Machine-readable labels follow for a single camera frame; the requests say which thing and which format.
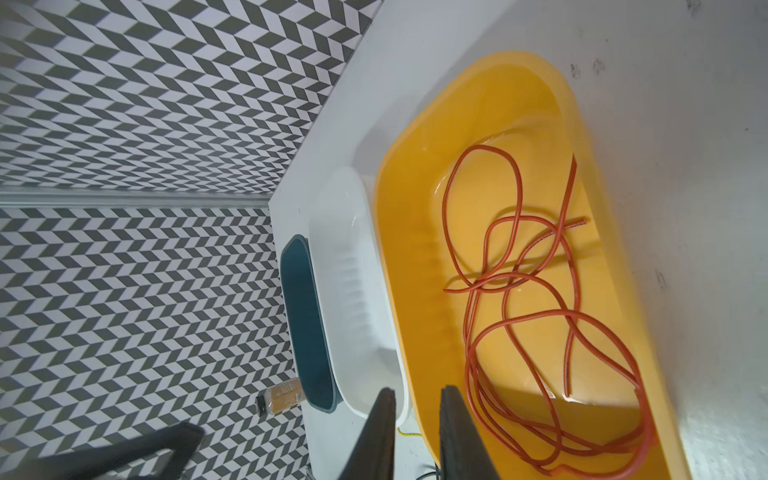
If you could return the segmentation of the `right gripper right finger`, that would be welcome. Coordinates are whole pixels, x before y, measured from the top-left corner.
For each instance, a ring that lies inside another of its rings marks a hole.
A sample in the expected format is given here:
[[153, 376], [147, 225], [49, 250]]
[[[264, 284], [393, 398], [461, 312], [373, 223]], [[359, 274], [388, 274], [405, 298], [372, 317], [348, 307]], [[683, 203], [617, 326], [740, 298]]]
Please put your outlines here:
[[440, 403], [440, 478], [499, 480], [459, 389], [446, 385]]

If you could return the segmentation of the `dark teal tray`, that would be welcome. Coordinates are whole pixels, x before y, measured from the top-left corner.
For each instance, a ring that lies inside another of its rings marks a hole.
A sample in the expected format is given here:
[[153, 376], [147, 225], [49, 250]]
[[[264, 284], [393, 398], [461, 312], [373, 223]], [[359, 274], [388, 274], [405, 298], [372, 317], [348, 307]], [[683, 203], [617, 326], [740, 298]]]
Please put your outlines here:
[[342, 398], [332, 371], [306, 237], [296, 234], [285, 245], [279, 271], [298, 378], [309, 405], [332, 413]]

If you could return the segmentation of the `yellow tray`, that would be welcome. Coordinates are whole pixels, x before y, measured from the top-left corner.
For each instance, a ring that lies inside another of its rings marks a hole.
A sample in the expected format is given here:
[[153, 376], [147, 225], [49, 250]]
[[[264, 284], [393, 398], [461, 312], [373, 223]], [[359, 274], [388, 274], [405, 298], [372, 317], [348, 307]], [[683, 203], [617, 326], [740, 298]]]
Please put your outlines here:
[[384, 157], [378, 242], [417, 421], [440, 465], [456, 386], [503, 479], [686, 479], [676, 418], [564, 76], [502, 52]]

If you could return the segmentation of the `white tray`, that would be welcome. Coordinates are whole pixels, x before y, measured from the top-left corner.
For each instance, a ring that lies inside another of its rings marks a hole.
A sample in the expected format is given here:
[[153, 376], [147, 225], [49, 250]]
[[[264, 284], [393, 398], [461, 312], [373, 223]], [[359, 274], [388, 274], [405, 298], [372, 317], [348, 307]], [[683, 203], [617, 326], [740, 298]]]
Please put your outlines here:
[[395, 425], [411, 413], [404, 362], [369, 204], [369, 177], [337, 169], [321, 188], [308, 240], [333, 373], [342, 399], [366, 418], [384, 388]]

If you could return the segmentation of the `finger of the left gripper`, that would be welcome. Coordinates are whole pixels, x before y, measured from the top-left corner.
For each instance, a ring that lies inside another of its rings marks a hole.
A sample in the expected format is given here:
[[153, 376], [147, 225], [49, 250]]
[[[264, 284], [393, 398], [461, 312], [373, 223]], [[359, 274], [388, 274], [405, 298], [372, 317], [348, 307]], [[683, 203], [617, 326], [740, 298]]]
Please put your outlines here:
[[28, 460], [1, 478], [98, 479], [130, 462], [169, 450], [172, 454], [159, 472], [138, 479], [181, 479], [205, 435], [202, 427], [181, 422], [115, 445]]

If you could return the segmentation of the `left spice jar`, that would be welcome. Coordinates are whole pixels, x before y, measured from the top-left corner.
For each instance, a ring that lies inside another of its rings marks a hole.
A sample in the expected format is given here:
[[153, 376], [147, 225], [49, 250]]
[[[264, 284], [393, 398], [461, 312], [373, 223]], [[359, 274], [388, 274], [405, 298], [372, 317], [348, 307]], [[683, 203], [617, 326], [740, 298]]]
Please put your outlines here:
[[305, 399], [301, 381], [298, 378], [276, 384], [258, 394], [256, 406], [259, 418], [265, 420], [278, 415], [300, 405]]

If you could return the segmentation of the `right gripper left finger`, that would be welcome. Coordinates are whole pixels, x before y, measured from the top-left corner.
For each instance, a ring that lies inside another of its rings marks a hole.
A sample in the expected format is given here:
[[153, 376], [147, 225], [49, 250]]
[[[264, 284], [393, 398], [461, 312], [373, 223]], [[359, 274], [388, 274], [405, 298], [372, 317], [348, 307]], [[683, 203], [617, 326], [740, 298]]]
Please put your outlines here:
[[394, 478], [396, 397], [383, 388], [373, 405], [340, 479]]

